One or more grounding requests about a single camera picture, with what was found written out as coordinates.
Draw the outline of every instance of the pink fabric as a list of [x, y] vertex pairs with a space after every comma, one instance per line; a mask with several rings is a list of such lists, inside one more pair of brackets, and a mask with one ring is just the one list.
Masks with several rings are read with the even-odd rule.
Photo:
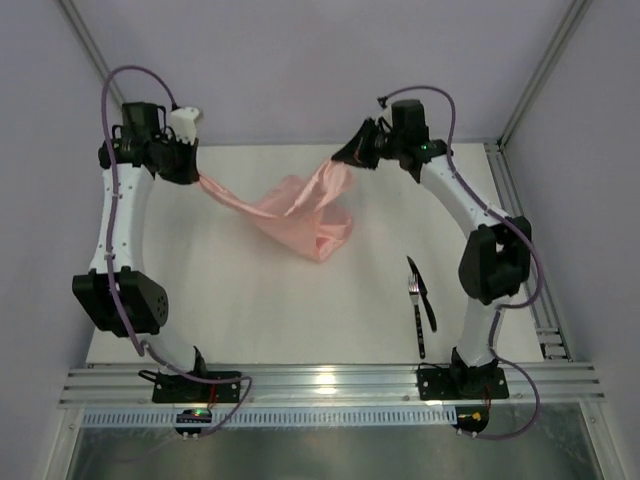
[[351, 234], [351, 215], [332, 203], [351, 185], [353, 175], [349, 167], [327, 160], [308, 180], [289, 175], [262, 200], [250, 204], [200, 175], [200, 186], [218, 202], [244, 213], [260, 230], [317, 262], [329, 258]]

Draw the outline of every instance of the black knife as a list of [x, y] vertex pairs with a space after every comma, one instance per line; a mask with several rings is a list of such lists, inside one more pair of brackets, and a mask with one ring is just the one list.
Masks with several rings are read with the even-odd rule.
[[427, 286], [424, 284], [424, 280], [422, 280], [422, 275], [420, 275], [420, 270], [418, 270], [416, 263], [408, 255], [407, 255], [407, 260], [409, 261], [409, 268], [411, 268], [411, 273], [413, 273], [418, 277], [418, 287], [420, 288], [420, 296], [422, 297], [422, 303], [424, 303], [424, 308], [427, 311], [427, 318], [429, 319], [429, 325], [431, 325], [431, 331], [437, 332], [438, 323], [436, 322], [436, 314], [433, 313], [433, 308], [431, 308], [431, 304], [429, 303], [429, 299], [427, 298]]

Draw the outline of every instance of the purple cable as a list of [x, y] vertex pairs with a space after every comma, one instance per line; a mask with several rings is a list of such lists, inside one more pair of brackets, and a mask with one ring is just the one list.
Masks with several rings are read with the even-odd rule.
[[498, 331], [498, 324], [500, 323], [500, 316], [502, 315], [503, 310], [528, 307], [533, 302], [535, 302], [540, 296], [540, 294], [542, 293], [542, 287], [544, 286], [544, 273], [542, 270], [542, 261], [540, 260], [540, 256], [538, 255], [538, 252], [536, 251], [535, 247], [533, 246], [531, 241], [526, 237], [526, 235], [522, 233], [509, 220], [507, 220], [497, 212], [493, 211], [489, 207], [489, 205], [485, 203], [478, 196], [478, 194], [473, 190], [473, 188], [471, 188], [471, 186], [466, 182], [464, 177], [460, 175], [460, 173], [458, 172], [456, 165], [453, 162], [453, 155], [451, 152], [451, 144], [453, 143], [453, 133], [456, 128], [456, 104], [453, 101], [453, 98], [451, 97], [451, 95], [449, 95], [449, 93], [447, 93], [446, 91], [438, 87], [432, 87], [429, 85], [414, 85], [411, 87], [401, 88], [400, 90], [396, 90], [395, 92], [391, 92], [388, 95], [385, 95], [384, 97], [382, 97], [380, 100], [382, 100], [383, 102], [386, 102], [389, 98], [395, 95], [399, 95], [401, 93], [412, 91], [412, 90], [430, 90], [443, 95], [448, 100], [449, 106], [451, 107], [451, 123], [449, 125], [449, 134], [447, 136], [447, 151], [446, 151], [447, 164], [449, 165], [449, 168], [453, 172], [453, 175], [455, 176], [458, 183], [460, 183], [464, 191], [467, 192], [471, 196], [471, 198], [473, 198], [476, 204], [480, 208], [482, 208], [487, 214], [491, 215], [493, 218], [495, 218], [500, 223], [502, 223], [505, 227], [511, 230], [526, 245], [536, 265], [537, 282], [536, 282], [536, 288], [533, 294], [529, 297], [529, 299], [527, 299], [522, 303], [518, 303], [515, 305], [508, 305], [508, 304], [498, 305], [496, 307], [495, 317], [491, 324], [491, 330], [489, 331], [489, 351], [491, 352], [491, 355], [493, 355], [493, 357], [499, 362], [509, 365], [511, 368], [514, 368], [515, 370], [520, 372], [527, 379], [527, 382], [529, 382], [529, 384], [531, 385], [531, 388], [533, 389], [533, 395], [535, 397], [535, 410], [533, 412], [533, 415], [531, 416], [531, 419], [526, 423], [526, 425], [524, 425], [519, 430], [516, 430], [515, 432], [512, 432], [512, 433], [503, 434], [503, 435], [490, 435], [490, 434], [483, 434], [483, 433], [476, 435], [476, 438], [481, 438], [484, 440], [508, 440], [508, 439], [520, 436], [523, 433], [526, 433], [536, 423], [536, 421], [538, 420], [538, 417], [540, 416], [540, 392], [538, 391], [538, 387], [536, 387], [535, 382], [533, 381], [531, 376], [525, 371], [524, 368], [498, 355], [495, 349], [495, 336], [496, 336], [496, 332]]
[[171, 99], [171, 104], [176, 104], [176, 99], [171, 93], [169, 86], [154, 72], [151, 70], [138, 67], [137, 65], [123, 65], [122, 67], [118, 67], [115, 70], [111, 71], [107, 78], [104, 81], [104, 85], [102, 86], [102, 95], [100, 96], [100, 112], [102, 115], [102, 133], [104, 134], [105, 145], [107, 146], [107, 152], [109, 153], [109, 160], [111, 162], [111, 175], [113, 179], [113, 192], [111, 195], [111, 210], [109, 211], [109, 223], [107, 224], [107, 238], [106, 238], [106, 255], [105, 258], [107, 260], [107, 278], [109, 280], [109, 290], [111, 291], [111, 298], [113, 298], [113, 303], [116, 306], [116, 310], [118, 315], [122, 319], [122, 323], [124, 323], [124, 328], [127, 330], [127, 335], [131, 339], [136, 352], [141, 357], [144, 357], [144, 349], [140, 345], [138, 338], [136, 337], [136, 333], [131, 325], [131, 320], [129, 320], [129, 316], [127, 315], [127, 311], [122, 305], [122, 301], [120, 300], [120, 296], [118, 295], [118, 289], [116, 285], [116, 276], [113, 268], [113, 230], [116, 223], [116, 212], [118, 211], [118, 199], [120, 195], [120, 184], [118, 183], [118, 168], [116, 162], [116, 153], [113, 150], [113, 145], [111, 143], [111, 136], [109, 135], [109, 122], [107, 121], [107, 95], [109, 94], [109, 84], [113, 80], [113, 78], [120, 72], [124, 70], [137, 70], [139, 72], [146, 73], [147, 75], [151, 75], [155, 78], [160, 85], [164, 87], [169, 98]]

